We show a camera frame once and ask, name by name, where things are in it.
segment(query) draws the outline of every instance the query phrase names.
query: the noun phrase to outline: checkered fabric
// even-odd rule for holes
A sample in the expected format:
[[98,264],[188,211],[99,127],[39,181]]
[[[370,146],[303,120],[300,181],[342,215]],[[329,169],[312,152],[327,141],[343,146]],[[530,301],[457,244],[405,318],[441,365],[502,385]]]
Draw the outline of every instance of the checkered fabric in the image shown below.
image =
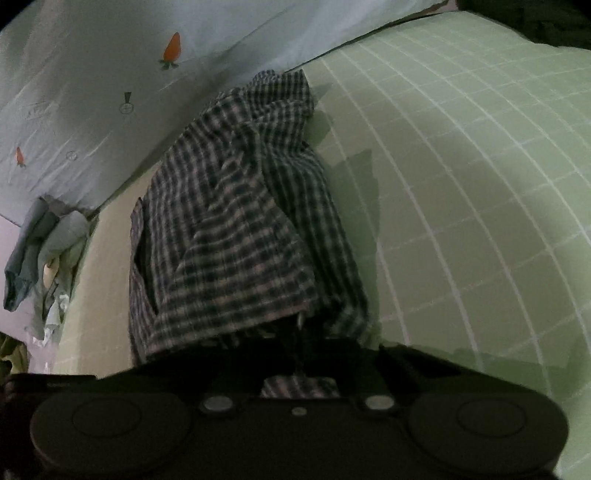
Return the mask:
[[136,364],[278,319],[323,312],[365,341],[368,302],[321,164],[303,141],[302,71],[220,94],[167,151],[132,213],[129,335]]

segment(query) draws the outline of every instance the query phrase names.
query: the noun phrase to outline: dark object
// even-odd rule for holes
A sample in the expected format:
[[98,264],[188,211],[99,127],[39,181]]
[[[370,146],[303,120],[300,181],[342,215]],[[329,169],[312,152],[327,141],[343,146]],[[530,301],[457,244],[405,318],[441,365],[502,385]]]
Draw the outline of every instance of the dark object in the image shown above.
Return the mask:
[[[12,377],[1,427],[20,437],[0,452],[36,449],[44,479],[556,478],[568,425],[539,393],[400,345],[324,340],[304,370],[334,378],[341,398],[259,398],[294,367],[278,340],[253,339],[75,382],[42,404],[46,385],[15,391],[29,376]],[[29,423],[33,443],[16,445]]]
[[0,31],[32,2],[33,0],[0,0]]
[[461,0],[458,4],[460,9],[503,23],[535,43],[591,49],[588,0]]

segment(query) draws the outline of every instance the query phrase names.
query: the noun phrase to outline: bedding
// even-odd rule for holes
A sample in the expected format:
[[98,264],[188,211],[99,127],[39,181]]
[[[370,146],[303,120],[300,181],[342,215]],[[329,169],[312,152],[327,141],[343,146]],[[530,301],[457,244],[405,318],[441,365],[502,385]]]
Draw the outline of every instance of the bedding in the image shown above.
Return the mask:
[[436,3],[37,0],[0,32],[0,215],[90,213],[215,93]]
[[[306,138],[381,340],[555,399],[571,423],[566,480],[591,469],[590,66],[589,51],[468,12],[303,66],[317,99]],[[99,215],[56,372],[131,365],[129,216],[154,172]]]

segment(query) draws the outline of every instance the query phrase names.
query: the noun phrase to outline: folded clothing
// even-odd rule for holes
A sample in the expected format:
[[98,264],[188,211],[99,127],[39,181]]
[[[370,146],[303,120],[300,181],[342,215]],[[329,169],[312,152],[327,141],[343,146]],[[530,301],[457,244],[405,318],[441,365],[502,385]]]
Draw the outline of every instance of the folded clothing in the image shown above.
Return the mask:
[[262,72],[167,151],[131,216],[135,364],[209,339],[236,345],[296,314],[367,340],[355,260],[303,141],[313,109],[302,71]]

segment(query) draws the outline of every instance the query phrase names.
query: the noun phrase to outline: carrot print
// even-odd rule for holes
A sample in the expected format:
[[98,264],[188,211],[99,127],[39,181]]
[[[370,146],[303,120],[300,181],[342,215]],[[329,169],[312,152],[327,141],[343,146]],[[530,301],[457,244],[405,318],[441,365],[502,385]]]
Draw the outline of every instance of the carrot print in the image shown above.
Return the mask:
[[26,168],[25,157],[22,156],[21,147],[17,147],[17,165],[21,168]]
[[180,33],[176,32],[173,37],[168,42],[168,47],[164,50],[164,55],[162,55],[162,60],[160,63],[162,64],[163,70],[168,70],[170,67],[176,68],[178,65],[175,61],[181,55],[181,35]]

